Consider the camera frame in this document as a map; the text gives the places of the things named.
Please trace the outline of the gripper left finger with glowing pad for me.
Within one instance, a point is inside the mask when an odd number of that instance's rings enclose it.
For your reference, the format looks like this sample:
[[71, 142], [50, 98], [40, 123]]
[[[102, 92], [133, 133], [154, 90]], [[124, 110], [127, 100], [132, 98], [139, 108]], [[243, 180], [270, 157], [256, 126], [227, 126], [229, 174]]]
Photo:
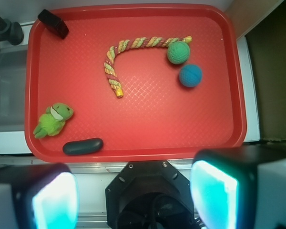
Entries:
[[65, 164], [0, 167], [0, 229], [74, 229], [79, 191]]

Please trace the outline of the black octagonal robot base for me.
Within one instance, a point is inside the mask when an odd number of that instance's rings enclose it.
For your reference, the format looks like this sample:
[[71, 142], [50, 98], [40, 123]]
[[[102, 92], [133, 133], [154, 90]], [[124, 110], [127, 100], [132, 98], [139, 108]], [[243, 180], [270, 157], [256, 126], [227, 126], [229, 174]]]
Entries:
[[105, 189], [112, 229], [201, 229], [190, 182], [167, 161], [129, 162]]

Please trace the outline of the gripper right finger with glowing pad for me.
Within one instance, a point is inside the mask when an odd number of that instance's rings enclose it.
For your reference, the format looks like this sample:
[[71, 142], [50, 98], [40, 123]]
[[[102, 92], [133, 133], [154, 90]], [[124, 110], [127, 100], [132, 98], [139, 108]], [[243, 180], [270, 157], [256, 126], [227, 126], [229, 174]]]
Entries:
[[286, 229], [286, 146], [201, 150], [190, 191], [209, 229]]

